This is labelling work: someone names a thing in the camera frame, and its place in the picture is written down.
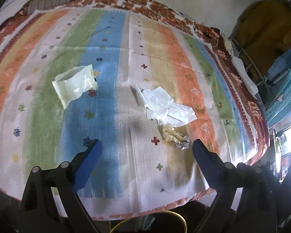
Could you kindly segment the cream foil snack wrapper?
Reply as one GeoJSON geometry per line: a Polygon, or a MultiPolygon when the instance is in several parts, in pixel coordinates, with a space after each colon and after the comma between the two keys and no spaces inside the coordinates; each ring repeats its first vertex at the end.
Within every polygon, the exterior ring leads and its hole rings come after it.
{"type": "Polygon", "coordinates": [[[171,143],[175,148],[186,150],[189,148],[191,139],[187,135],[176,131],[171,124],[162,126],[163,139],[171,143]]]}

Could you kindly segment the metal bed rail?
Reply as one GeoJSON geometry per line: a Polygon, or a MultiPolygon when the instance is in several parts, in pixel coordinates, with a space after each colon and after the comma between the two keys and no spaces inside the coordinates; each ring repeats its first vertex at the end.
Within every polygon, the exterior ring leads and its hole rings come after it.
{"type": "Polygon", "coordinates": [[[249,68],[253,67],[254,70],[256,71],[256,73],[258,74],[260,81],[257,83],[257,86],[260,86],[261,83],[265,86],[267,92],[269,94],[271,94],[272,96],[274,96],[273,91],[271,90],[271,87],[267,84],[267,78],[265,76],[262,75],[262,73],[260,72],[260,70],[258,69],[256,63],[253,61],[253,59],[251,58],[251,56],[247,53],[247,51],[239,44],[239,42],[232,38],[231,39],[232,43],[234,44],[234,46],[236,47],[237,51],[239,52],[239,55],[241,56],[241,54],[243,53],[244,56],[247,58],[247,60],[249,61],[249,65],[245,66],[245,71],[247,72],[249,70],[249,68]]]}

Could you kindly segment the blue patterned hanging cloth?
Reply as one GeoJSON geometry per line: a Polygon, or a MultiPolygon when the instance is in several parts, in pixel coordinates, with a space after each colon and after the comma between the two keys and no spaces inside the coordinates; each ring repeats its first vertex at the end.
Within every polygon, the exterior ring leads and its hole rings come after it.
{"type": "Polygon", "coordinates": [[[291,112],[291,48],[274,61],[267,78],[274,95],[265,116],[271,128],[291,112]]]}

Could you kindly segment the pale green plastic pouch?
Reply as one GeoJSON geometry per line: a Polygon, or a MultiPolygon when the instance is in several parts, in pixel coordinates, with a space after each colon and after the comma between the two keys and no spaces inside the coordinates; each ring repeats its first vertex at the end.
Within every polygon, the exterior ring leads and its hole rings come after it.
{"type": "Polygon", "coordinates": [[[63,109],[66,109],[72,101],[79,99],[83,93],[89,90],[98,90],[98,83],[91,64],[76,66],[57,75],[52,86],[63,109]]]}

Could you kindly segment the mustard yellow hanging garment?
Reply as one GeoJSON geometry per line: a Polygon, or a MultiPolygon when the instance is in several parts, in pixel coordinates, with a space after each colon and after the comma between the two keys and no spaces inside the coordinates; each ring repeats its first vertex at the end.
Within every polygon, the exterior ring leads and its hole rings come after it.
{"type": "Polygon", "coordinates": [[[233,38],[264,76],[291,48],[291,2],[261,0],[251,4],[239,16],[233,38]]]}

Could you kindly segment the dark round trash bin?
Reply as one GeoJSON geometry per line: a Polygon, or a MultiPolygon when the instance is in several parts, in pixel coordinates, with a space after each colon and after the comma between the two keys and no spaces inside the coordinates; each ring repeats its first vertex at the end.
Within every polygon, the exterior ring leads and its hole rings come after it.
{"type": "Polygon", "coordinates": [[[162,211],[122,220],[110,232],[188,232],[188,227],[180,214],[162,211]]]}

